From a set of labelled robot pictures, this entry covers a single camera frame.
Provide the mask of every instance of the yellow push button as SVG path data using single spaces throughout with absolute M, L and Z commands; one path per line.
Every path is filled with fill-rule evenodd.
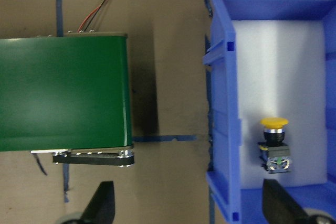
M 263 118 L 260 123 L 268 129 L 281 129 L 288 124 L 288 120 L 286 118 Z

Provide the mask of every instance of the blue crate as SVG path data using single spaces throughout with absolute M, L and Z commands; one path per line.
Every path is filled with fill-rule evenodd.
M 213 163 L 207 173 L 212 197 L 229 223 L 267 223 L 261 189 L 241 189 L 235 30 L 232 20 L 322 20 L 326 43 L 328 182 L 286 188 L 304 208 L 336 218 L 336 0 L 211 0 L 211 47 L 203 58 L 212 67 Z

